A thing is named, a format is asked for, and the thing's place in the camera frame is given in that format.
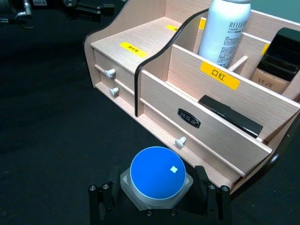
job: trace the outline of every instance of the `curved black bar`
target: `curved black bar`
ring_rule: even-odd
[[[241,187],[239,187],[231,195],[231,200],[237,198],[241,193],[246,191],[249,187],[255,184],[259,179],[261,179],[273,166],[278,162],[279,159],[288,151],[294,148],[296,150],[296,141],[300,136],[300,114],[296,117],[295,121],[291,124],[287,130],[282,141],[276,148],[273,156],[266,162],[263,167],[257,171],[249,180],[247,180]]]
[[[139,79],[139,75],[141,70],[143,69],[143,67],[151,62],[152,60],[154,60],[155,58],[159,57],[162,53],[164,53],[176,40],[176,38],[178,37],[178,35],[183,31],[183,29],[189,24],[189,22],[191,22],[195,17],[206,13],[209,9],[205,9],[201,12],[198,12],[194,15],[192,15],[191,17],[189,17],[179,28],[178,31],[176,31],[176,33],[174,34],[174,36],[170,39],[170,41],[155,55],[152,55],[150,58],[146,59],[145,61],[141,62],[140,65],[138,65],[137,69],[135,70],[135,116],[138,116],[138,109],[137,109],[137,105],[138,105],[138,97],[137,97],[137,91],[138,91],[138,79]]]

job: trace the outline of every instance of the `metal nameplate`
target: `metal nameplate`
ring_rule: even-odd
[[[192,125],[195,128],[200,127],[201,122],[195,116],[191,115],[187,111],[183,109],[178,109],[177,115],[179,115],[180,118],[182,118],[189,125]]]

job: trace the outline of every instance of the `silver knob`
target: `silver knob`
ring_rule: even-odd
[[[107,78],[111,79],[116,74],[116,70],[115,69],[105,70],[104,74]]]
[[[119,95],[119,91],[120,91],[120,88],[113,88],[113,89],[109,89],[109,93],[116,97],[117,95]]]
[[[186,137],[181,137],[180,139],[176,139],[175,140],[175,145],[178,147],[178,148],[183,148],[184,144],[186,143],[187,141],[187,138]]]

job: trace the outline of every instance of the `clear plastic base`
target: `clear plastic base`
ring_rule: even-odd
[[[130,168],[128,168],[124,173],[121,174],[121,188],[128,196],[128,198],[134,203],[134,205],[139,209],[139,211],[146,210],[146,209],[172,209],[175,205],[183,198],[183,196],[188,192],[189,188],[193,184],[193,178],[187,173],[186,181],[181,189],[181,191],[172,199],[165,202],[164,205],[161,206],[154,206],[149,205],[142,202],[133,192],[132,184],[130,180]]]

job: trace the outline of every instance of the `wooden desk organizer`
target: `wooden desk organizer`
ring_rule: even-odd
[[[84,49],[97,89],[192,166],[204,166],[212,183],[234,192],[274,159],[299,121],[300,74],[282,95],[249,78],[277,31],[300,30],[300,24],[252,10],[225,69],[196,54],[211,3],[130,0],[109,26],[86,38]],[[107,78],[110,69],[116,73]],[[211,76],[213,70],[226,81]],[[200,105],[204,95],[263,125],[259,137]],[[186,123],[178,109],[195,116],[200,127]],[[174,142],[183,136],[187,141],[179,148]]]

